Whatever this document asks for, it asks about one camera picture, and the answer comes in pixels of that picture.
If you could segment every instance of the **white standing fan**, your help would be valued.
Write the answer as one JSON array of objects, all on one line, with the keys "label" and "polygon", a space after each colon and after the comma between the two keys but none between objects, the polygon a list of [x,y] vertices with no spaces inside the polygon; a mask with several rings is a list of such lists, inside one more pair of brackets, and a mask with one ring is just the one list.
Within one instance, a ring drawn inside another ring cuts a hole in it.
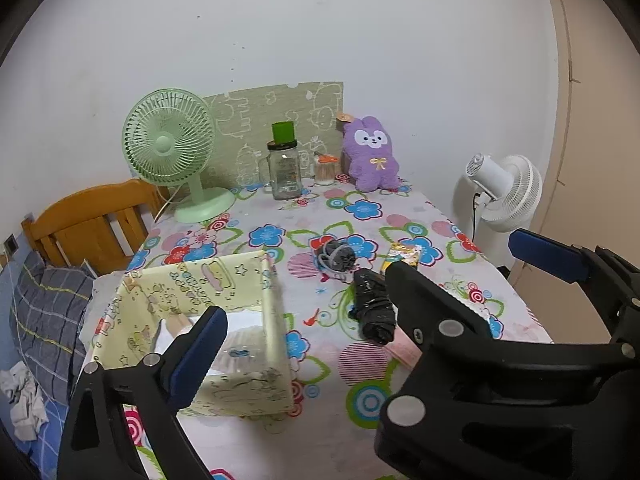
[{"label": "white standing fan", "polygon": [[495,162],[489,155],[476,153],[465,174],[482,190],[474,229],[482,219],[493,231],[513,231],[533,216],[540,202],[542,178],[525,156],[509,155]]}]

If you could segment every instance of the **green desk fan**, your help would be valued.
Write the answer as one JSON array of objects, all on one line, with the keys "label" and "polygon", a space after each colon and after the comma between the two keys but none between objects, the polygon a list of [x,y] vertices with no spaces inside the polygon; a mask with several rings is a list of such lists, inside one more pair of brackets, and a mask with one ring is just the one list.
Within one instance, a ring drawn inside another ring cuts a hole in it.
[{"label": "green desk fan", "polygon": [[236,200],[228,189],[202,189],[199,174],[213,151],[215,133],[207,104],[174,88],[140,99],[125,121],[122,151],[141,178],[156,186],[189,184],[191,195],[175,209],[178,222],[214,218]]}]

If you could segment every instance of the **black plastic bag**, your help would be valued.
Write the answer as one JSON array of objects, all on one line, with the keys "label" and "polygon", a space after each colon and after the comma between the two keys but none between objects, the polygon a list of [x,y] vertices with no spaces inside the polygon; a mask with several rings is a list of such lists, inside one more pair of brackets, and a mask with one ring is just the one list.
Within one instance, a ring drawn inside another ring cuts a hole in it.
[{"label": "black plastic bag", "polygon": [[369,269],[353,273],[355,306],[349,317],[360,324],[365,339],[385,345],[394,340],[396,313],[386,294],[385,279]]}]

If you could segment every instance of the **fan grille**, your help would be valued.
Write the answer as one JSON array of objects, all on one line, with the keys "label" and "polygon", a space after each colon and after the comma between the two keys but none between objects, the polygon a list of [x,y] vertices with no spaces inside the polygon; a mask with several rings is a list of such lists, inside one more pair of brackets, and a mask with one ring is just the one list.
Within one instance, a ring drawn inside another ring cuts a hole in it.
[{"label": "fan grille", "polygon": [[500,161],[500,166],[513,175],[513,186],[507,195],[489,202],[482,212],[482,219],[494,231],[506,233],[533,215],[542,195],[542,177],[525,156],[509,155]]},{"label": "fan grille", "polygon": [[482,153],[476,153],[466,165],[466,176],[469,178],[476,176],[482,163],[484,162],[484,155]]},{"label": "fan grille", "polygon": [[159,186],[176,186],[206,165],[214,142],[207,104],[180,89],[143,97],[122,129],[122,150],[140,177]]}]

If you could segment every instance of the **electrical outlet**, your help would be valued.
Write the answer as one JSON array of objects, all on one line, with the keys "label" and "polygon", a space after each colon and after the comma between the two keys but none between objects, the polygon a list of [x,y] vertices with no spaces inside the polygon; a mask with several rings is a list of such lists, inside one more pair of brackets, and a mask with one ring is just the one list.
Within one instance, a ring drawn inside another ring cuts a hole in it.
[{"label": "electrical outlet", "polygon": [[5,241],[4,241],[4,254],[7,257],[7,259],[11,259],[11,257],[15,254],[15,251],[18,250],[18,242],[15,240],[15,236],[13,234],[11,234]]}]

